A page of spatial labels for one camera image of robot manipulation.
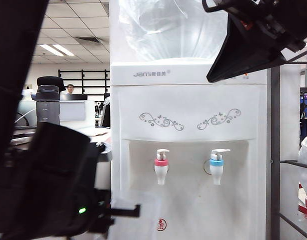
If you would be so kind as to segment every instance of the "metal frame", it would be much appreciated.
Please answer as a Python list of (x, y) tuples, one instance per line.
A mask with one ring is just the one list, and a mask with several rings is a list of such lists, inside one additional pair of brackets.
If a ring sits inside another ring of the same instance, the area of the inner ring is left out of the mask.
[[(81, 88), (81, 92), (82, 94), (85, 94), (85, 89), (86, 88), (104, 88), (104, 92), (105, 94), (108, 92), (108, 88), (110, 88), (110, 86), (108, 85), (107, 81), (110, 81), (110, 78), (108, 78), (108, 73), (110, 73), (109, 70), (105, 69), (105, 70), (60, 70), (58, 69), (58, 77), (62, 76), (62, 73), (81, 73), (81, 78), (64, 78), (63, 80), (73, 80), (73, 81), (77, 81), (80, 80), (81, 81), (81, 85), (79, 86), (75, 86), (78, 88)], [(104, 78), (85, 78), (85, 73), (104, 73)], [(90, 86), (90, 85), (85, 85), (84, 84), (84, 80), (88, 80), (88, 81), (104, 81), (104, 85), (100, 85), (100, 86)], [(104, 93), (89, 93), (88, 95), (100, 95), (100, 96), (104, 96)]]
[[(307, 55), (307, 51), (292, 58), (287, 64)], [(307, 238), (307, 233), (280, 212), (280, 164), (306, 168), (307, 164), (296, 160), (280, 160), (280, 67), (271, 69), (271, 240), (280, 239), (280, 218)]]

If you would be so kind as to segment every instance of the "vertical pole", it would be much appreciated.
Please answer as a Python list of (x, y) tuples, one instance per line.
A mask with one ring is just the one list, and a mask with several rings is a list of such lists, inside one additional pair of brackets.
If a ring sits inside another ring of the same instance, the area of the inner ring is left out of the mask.
[(85, 89), (84, 89), (84, 70), (81, 69), (81, 93), (85, 94)]
[(280, 67), (271, 68), (271, 240), (280, 240)]
[(107, 69), (104, 70), (104, 93), (106, 94), (107, 93), (107, 77), (108, 77), (108, 74), (107, 74)]

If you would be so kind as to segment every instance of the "ceiling tile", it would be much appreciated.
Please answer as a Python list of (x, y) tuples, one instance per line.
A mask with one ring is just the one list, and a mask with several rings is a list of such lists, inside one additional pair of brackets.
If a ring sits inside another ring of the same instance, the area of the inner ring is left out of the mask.
[(88, 61), (90, 61), (90, 60), (98, 60), (98, 58), (96, 58), (96, 57), (93, 56), (93, 55), (90, 55), (90, 56), (81, 56), (80, 58), (83, 59), (83, 60), (88, 60)]
[(39, 32), (38, 38), (46, 38), (46, 37), (47, 37), (47, 35), (43, 34), (42, 32)]
[(54, 61), (54, 60), (64, 60), (63, 56), (57, 56), (57, 55), (51, 55), (51, 56), (45, 56), (46, 59)]
[(70, 37), (70, 35), (62, 29), (42, 29), (41, 32), (48, 37)]
[(70, 3), (69, 5), (81, 18), (108, 17), (101, 3)]
[(73, 50), (87, 51), (80, 44), (62, 44), (61, 46), (63, 46), (65, 49), (68, 49), (69, 51), (73, 51)]
[(36, 45), (36, 48), (33, 52), (34, 56), (51, 56), (54, 55), (52, 52), (44, 49), (43, 47)]
[(100, 3), (100, 0), (66, 0), (68, 4), (79, 4), (79, 3)]
[(83, 45), (85, 49), (89, 50), (89, 51), (106, 51), (105, 47), (102, 44), (99, 45), (93, 45), (93, 44), (86, 44)]
[(62, 29), (86, 29), (87, 26), (79, 17), (61, 17), (53, 18), (55, 23), (57, 23)]
[(90, 29), (109, 28), (109, 17), (107, 16), (82, 17), (81, 20)]
[(41, 29), (60, 29), (60, 26), (58, 26), (51, 18), (46, 17), (43, 19)]
[(78, 56), (63, 56), (64, 59), (79, 59)]
[(96, 37), (109, 37), (109, 27), (90, 29)]
[(42, 44), (56, 44), (54, 40), (52, 40), (50, 37), (39, 37), (37, 44), (42, 45)]
[(93, 55), (109, 55), (107, 50), (90, 50)]
[(85, 56), (92, 56), (88, 50), (72, 50), (72, 53), (80, 58), (84, 58)]
[(75, 18), (77, 15), (67, 4), (48, 4), (45, 13), (50, 18)]
[(64, 4), (64, 0), (49, 0), (49, 4)]
[(68, 62), (70, 63), (85, 63), (86, 61), (82, 60), (82, 59), (68, 59)]
[(108, 36), (102, 36), (101, 38), (100, 38), (100, 41), (101, 41), (101, 43), (103, 44), (103, 45), (109, 45), (109, 42), (110, 42), (110, 38), (108, 37)]
[(101, 51), (101, 54), (94, 54), (95, 56), (110, 56), (109, 51)]
[(72, 45), (78, 45), (79, 43), (71, 36), (65, 36), (65, 37), (53, 37), (53, 40), (55, 40), (58, 44), (64, 45), (64, 44), (72, 44)]
[(67, 61), (66, 59), (53, 60), (53, 62), (54, 62), (55, 64), (68, 64), (68, 63), (70, 63), (70, 62)]
[(32, 61), (39, 64), (51, 64), (52, 61), (44, 58), (43, 56), (33, 56)]
[(109, 60), (110, 59), (110, 57), (109, 56), (95, 56), (97, 59), (99, 59), (100, 61), (102, 61), (102, 60)]
[(85, 60), (86, 63), (92, 64), (92, 63), (100, 63), (99, 59), (87, 59)]
[(94, 37), (93, 33), (88, 28), (65, 29), (72, 37)]

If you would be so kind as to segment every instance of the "ceiling light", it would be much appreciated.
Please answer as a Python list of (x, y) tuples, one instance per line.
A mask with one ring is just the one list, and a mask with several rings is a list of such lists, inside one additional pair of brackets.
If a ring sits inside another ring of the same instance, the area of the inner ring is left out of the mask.
[(39, 45), (40, 47), (48, 50), (49, 52), (57, 55), (57, 56), (63, 56), (63, 54), (59, 51), (57, 51), (56, 49), (52, 48), (51, 46), (47, 45), (47, 44), (43, 44), (43, 45)]
[(55, 47), (56, 49), (62, 51), (64, 54), (66, 54), (68, 56), (74, 56), (74, 54), (72, 52), (65, 49), (63, 46), (60, 46), (59, 44), (53, 44), (52, 46)]

